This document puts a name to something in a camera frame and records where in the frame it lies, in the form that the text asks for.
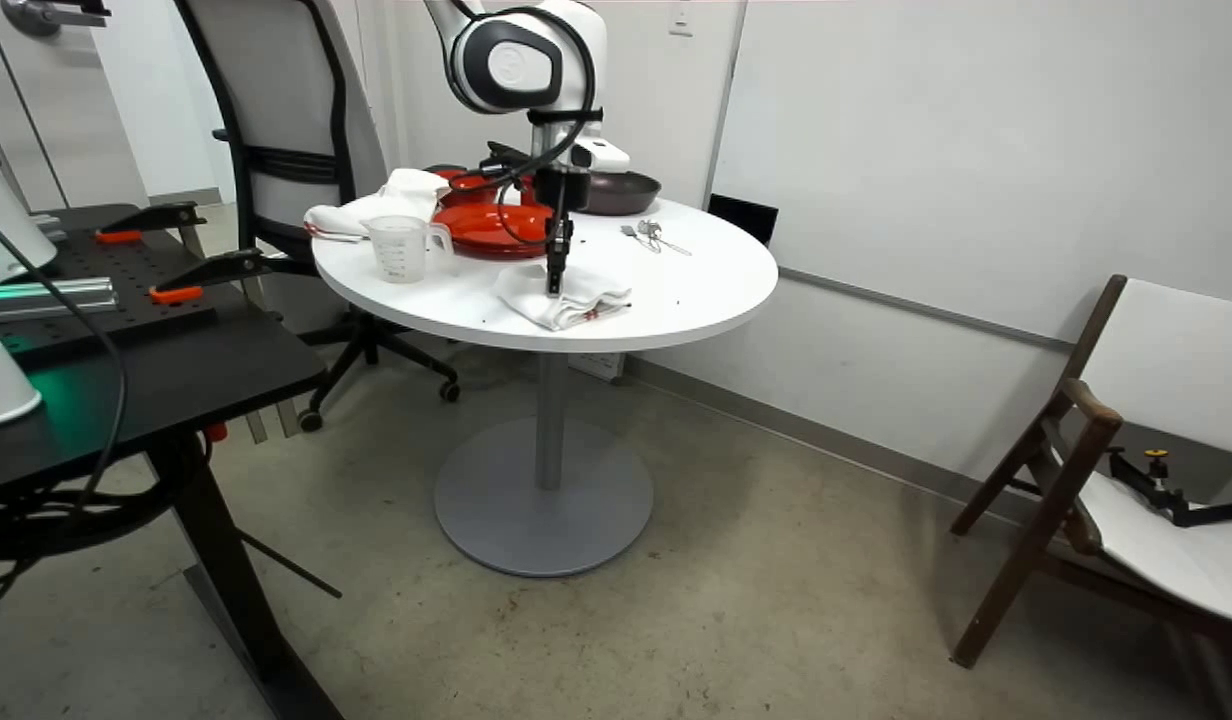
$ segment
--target concrete floor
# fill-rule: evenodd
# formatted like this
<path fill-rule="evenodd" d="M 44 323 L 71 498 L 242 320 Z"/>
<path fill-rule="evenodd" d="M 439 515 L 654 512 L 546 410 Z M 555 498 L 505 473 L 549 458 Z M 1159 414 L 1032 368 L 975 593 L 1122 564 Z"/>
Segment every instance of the concrete floor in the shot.
<path fill-rule="evenodd" d="M 237 522 L 345 588 L 327 602 L 256 562 L 345 717 L 1210 717 L 1163 626 L 1049 575 L 975 674 L 949 665 L 1003 524 L 955 545 L 952 500 L 647 381 L 571 383 L 571 414 L 658 478 L 647 532 L 576 582 L 488 572 L 437 527 L 431 478 L 527 414 L 531 364 L 461 351 L 455 368 L 461 410 L 388 362 L 320 437 L 237 427 L 218 454 Z M 0 717 L 268 717 L 190 564 L 177 522 L 42 564 L 0 608 Z"/>

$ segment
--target white chair seat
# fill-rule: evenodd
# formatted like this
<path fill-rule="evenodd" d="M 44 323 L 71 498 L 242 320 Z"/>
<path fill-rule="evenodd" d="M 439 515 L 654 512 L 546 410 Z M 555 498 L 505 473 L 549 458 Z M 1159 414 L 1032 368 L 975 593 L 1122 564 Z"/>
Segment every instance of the white chair seat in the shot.
<path fill-rule="evenodd" d="M 1178 527 L 1150 512 L 1131 489 L 1101 473 L 1084 484 L 1082 504 L 1101 527 L 1106 558 L 1152 588 L 1232 619 L 1232 522 Z"/>

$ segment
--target black desk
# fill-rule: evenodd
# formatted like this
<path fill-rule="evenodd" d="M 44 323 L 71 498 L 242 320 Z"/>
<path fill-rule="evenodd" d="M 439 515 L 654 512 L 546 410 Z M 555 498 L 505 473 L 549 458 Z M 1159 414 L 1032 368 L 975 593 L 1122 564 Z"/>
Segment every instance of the black desk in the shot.
<path fill-rule="evenodd" d="M 208 320 L 125 342 L 129 426 L 117 462 L 131 454 L 152 462 L 272 709 L 342 717 L 286 639 L 196 440 L 206 426 L 310 391 L 323 364 L 237 291 L 218 291 L 213 305 Z M 117 373 L 100 347 L 54 356 L 27 375 L 44 410 L 0 427 L 0 498 L 87 478 L 108 440 Z"/>

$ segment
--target chair back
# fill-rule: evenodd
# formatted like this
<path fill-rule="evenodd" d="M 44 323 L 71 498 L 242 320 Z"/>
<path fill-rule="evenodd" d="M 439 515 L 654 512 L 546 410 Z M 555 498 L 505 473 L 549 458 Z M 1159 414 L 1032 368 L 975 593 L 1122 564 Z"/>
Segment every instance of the chair back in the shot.
<path fill-rule="evenodd" d="M 1126 279 L 1082 381 L 1128 426 L 1232 454 L 1232 300 Z"/>
<path fill-rule="evenodd" d="M 256 237 L 313 269 L 303 214 L 383 186 L 383 152 L 327 0 L 177 0 L 208 69 Z"/>

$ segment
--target black chair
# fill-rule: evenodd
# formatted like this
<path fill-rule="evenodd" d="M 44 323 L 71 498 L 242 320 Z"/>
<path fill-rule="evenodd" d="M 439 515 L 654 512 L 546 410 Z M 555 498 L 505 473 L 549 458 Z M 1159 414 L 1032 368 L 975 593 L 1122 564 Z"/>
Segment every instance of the black chair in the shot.
<path fill-rule="evenodd" d="M 327 0 L 177 0 L 177 8 L 208 69 L 224 118 L 218 136 L 228 143 L 237 175 L 242 252 L 218 260 L 218 269 L 232 277 L 318 277 L 303 214 L 349 204 L 388 175 L 335 11 Z M 299 414 L 310 431 L 323 426 L 320 410 L 349 368 L 357 362 L 377 364 L 379 347 L 439 373 L 439 398 L 461 401 L 450 364 L 406 344 L 393 323 L 367 313 L 345 313 L 303 342 L 345 342 L 327 381 Z"/>

